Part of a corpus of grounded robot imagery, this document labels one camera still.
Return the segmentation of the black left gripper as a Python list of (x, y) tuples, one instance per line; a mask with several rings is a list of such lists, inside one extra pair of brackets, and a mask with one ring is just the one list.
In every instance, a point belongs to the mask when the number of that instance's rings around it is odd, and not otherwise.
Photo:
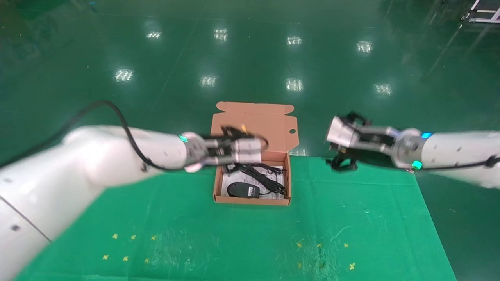
[(241, 171), (246, 174), (252, 164), (239, 164), (233, 155), (233, 143), (239, 139), (258, 139), (262, 148), (269, 147), (267, 138), (256, 133), (249, 133), (246, 129), (236, 128), (235, 126), (221, 126), (223, 135), (209, 136), (204, 135), (203, 140), (207, 152), (203, 158), (205, 166), (222, 166), (224, 174), (233, 174)]

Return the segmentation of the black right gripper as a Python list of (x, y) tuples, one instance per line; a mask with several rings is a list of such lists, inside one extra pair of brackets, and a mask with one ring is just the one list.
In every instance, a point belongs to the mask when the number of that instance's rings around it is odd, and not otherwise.
[[(371, 126), (372, 122), (370, 120), (355, 111), (344, 115), (343, 123), (346, 126), (359, 127), (359, 149), (392, 153), (393, 127)], [(334, 158), (327, 159), (327, 165), (337, 172), (355, 171), (358, 168), (357, 160), (352, 158), (345, 148), (338, 149), (338, 153)]]

